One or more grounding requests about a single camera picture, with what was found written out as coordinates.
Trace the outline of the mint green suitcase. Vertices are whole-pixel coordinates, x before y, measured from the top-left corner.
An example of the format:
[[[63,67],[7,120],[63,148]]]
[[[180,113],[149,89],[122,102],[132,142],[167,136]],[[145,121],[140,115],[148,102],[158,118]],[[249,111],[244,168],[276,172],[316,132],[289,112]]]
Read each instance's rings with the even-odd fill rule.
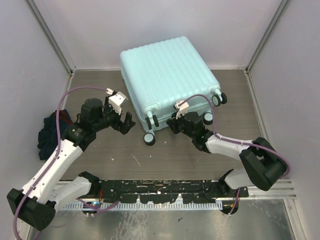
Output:
[[[177,102],[186,100],[188,110],[210,125],[210,104],[218,107],[228,101],[217,78],[185,36],[124,50],[120,60],[121,75],[145,130],[146,145],[154,145],[155,132],[168,127]]]

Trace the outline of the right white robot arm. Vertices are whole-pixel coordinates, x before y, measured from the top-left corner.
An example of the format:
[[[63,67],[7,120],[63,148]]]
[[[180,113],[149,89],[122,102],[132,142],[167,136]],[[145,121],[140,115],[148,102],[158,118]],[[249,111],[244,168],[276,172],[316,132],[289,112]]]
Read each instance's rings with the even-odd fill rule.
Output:
[[[220,154],[242,163],[243,169],[231,169],[220,178],[219,191],[231,197],[238,188],[255,186],[268,191],[284,177],[289,166],[282,156],[263,137],[255,140],[227,138],[205,127],[196,112],[177,117],[174,113],[166,121],[174,134],[183,133],[201,152]]]

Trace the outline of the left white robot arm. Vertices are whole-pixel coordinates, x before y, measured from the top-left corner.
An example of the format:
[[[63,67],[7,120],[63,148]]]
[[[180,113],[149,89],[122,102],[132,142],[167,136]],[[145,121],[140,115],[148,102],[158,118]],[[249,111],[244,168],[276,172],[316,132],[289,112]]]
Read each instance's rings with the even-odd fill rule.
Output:
[[[50,225],[56,212],[81,196],[95,198],[101,192],[100,179],[84,171],[71,183],[54,190],[70,165],[96,139],[97,132],[108,127],[123,135],[135,125],[127,112],[121,120],[122,105],[127,97],[116,93],[105,101],[89,98],[81,106],[77,121],[68,126],[62,140],[37,174],[22,189],[11,189],[7,200],[15,219],[20,219],[38,231]]]

